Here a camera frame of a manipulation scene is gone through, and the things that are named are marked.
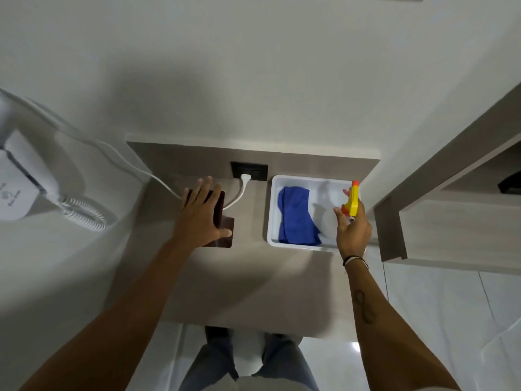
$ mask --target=jeans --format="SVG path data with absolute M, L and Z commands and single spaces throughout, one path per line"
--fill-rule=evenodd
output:
M 205 344 L 179 387 L 179 391 L 201 391 L 221 380 L 227 373 L 237 380 L 229 337 L 217 337 Z M 253 376 L 288 379 L 319 391 L 311 369 L 297 345 L 285 337 L 271 337 L 266 343 L 263 366 Z

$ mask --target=white plastic tray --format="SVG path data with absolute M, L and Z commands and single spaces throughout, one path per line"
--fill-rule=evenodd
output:
M 311 247 L 309 245 L 279 243 L 279 228 L 282 213 L 278 207 L 279 192 L 284 187 L 301 187 L 309 189 L 309 201 L 307 208 L 311 219 L 321 231 L 318 235 L 321 245 Z M 349 189 L 351 181 L 327 180 L 324 178 L 275 176 L 271 181 L 271 197 L 269 201 L 268 219 L 268 243 L 274 247 L 300 248 L 314 251 L 336 252 L 336 215 L 334 207 L 340 207 L 348 201 L 348 197 L 342 192 Z

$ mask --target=blue towel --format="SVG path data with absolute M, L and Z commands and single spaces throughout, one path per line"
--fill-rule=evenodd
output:
M 315 226 L 307 210 L 309 189 L 284 187 L 279 193 L 279 210 L 282 222 L 279 242 L 286 244 L 320 245 L 320 230 Z

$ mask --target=bathroom counter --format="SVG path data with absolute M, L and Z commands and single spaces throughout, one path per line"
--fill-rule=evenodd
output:
M 195 179 L 171 179 L 182 192 Z M 238 180 L 221 181 L 225 203 Z M 348 277 L 338 253 L 270 246 L 265 239 L 270 184 L 250 181 L 224 211 L 235 219 L 231 248 L 199 248 L 187 261 L 163 320 L 355 341 Z M 117 270 L 109 302 L 150 262 L 173 227 L 180 201 L 152 181 Z M 381 267 L 378 258 L 374 263 Z

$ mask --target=hand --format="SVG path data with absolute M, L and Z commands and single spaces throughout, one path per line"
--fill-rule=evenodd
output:
M 362 258 L 373 232 L 373 227 L 365 215 L 364 204 L 358 201 L 358 211 L 352 223 L 348 223 L 348 217 L 342 213 L 339 207 L 335 207 L 334 211 L 338 221 L 336 244 L 340 255 L 342 258 L 352 255 Z
M 214 208 L 221 194 L 221 185 L 215 185 L 212 196 L 205 203 L 212 185 L 212 177 L 208 177 L 203 184 L 199 179 L 188 199 L 188 188 L 185 189 L 181 200 L 181 213 L 173 226 L 172 241 L 192 252 L 211 241 L 221 237 L 230 237 L 231 230 L 217 229 L 214 226 Z

